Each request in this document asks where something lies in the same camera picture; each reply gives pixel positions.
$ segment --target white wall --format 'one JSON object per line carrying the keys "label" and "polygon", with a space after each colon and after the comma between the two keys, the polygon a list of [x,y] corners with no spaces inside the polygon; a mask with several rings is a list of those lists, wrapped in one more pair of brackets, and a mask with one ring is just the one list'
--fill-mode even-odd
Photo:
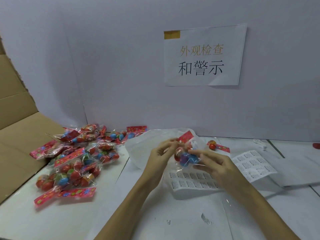
{"label": "white wall", "polygon": [[[320,141],[320,0],[59,0],[89,122]],[[165,87],[163,31],[248,23],[238,86]]]}
{"label": "white wall", "polygon": [[0,0],[0,34],[39,111],[64,126],[86,124],[57,0]]}

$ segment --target brown cardboard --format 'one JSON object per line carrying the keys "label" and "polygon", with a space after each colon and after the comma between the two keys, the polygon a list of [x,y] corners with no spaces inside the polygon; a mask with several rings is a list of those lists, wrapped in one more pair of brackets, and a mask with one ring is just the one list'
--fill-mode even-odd
{"label": "brown cardboard", "polygon": [[29,155],[62,134],[63,128],[38,112],[0,40],[0,203],[46,165]]}

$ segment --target person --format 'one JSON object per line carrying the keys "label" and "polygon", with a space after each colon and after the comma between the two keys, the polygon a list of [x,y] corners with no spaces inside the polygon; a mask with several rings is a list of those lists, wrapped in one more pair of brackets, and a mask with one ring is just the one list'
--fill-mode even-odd
{"label": "person", "polygon": [[[139,211],[149,193],[155,189],[164,169],[178,147],[185,146],[173,138],[151,150],[146,167],[129,194],[117,208],[95,240],[128,240]],[[231,196],[242,204],[258,223],[268,240],[300,240],[265,198],[246,180],[228,156],[204,150],[189,150],[201,158],[199,169],[210,173]]]}

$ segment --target yellow rectangle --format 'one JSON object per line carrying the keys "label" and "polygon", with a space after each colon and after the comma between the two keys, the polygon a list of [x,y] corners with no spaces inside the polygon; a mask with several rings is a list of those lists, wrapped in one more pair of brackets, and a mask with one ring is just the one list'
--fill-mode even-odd
{"label": "yellow rectangle", "polygon": [[180,30],[164,31],[164,39],[180,39]]}

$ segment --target white table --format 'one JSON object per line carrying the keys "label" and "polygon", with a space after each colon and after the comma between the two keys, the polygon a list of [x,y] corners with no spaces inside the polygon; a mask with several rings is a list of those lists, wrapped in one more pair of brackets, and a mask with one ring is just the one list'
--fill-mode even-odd
{"label": "white table", "polygon": [[[284,157],[304,155],[320,165],[320,149],[313,148],[312,142],[271,140],[271,143]],[[312,188],[320,195],[320,185],[313,185]]]}
{"label": "white table", "polygon": [[129,158],[124,146],[118,151],[121,157],[113,164],[104,166],[97,178],[97,190],[92,198],[76,203],[74,199],[55,200],[37,211],[33,200],[41,193],[35,183],[39,175],[49,172],[48,168],[42,169],[0,206],[0,237],[12,240],[85,239],[88,226],[113,191]]}
{"label": "white table", "polygon": [[[264,157],[269,157],[270,154],[280,157],[270,145],[267,145],[266,152],[259,150],[252,139],[209,137],[204,139],[215,140],[220,145],[230,147],[231,153],[232,149],[239,151],[242,149],[257,149]],[[110,199],[101,206],[100,214],[92,223],[87,240],[92,240],[98,234],[141,173],[142,170],[135,167],[129,160],[116,183],[116,190],[110,195]],[[211,239],[208,236],[212,236],[213,232],[218,234],[215,239],[228,239],[228,231],[230,230],[234,240],[264,239],[252,217],[225,193],[214,193],[196,199],[179,201],[161,187],[159,186],[153,193],[154,195],[148,197],[133,239]],[[230,207],[225,200],[223,202],[230,230],[225,228],[223,224],[217,224],[224,221],[224,214],[219,210],[221,208],[219,199],[226,198],[232,205]],[[209,202],[212,204],[210,209],[206,208]],[[312,189],[305,187],[284,191],[268,198],[268,202],[302,240],[319,239],[320,198]],[[202,222],[200,218],[202,213],[216,217],[210,218],[207,216],[214,222],[213,226],[208,226]]]}

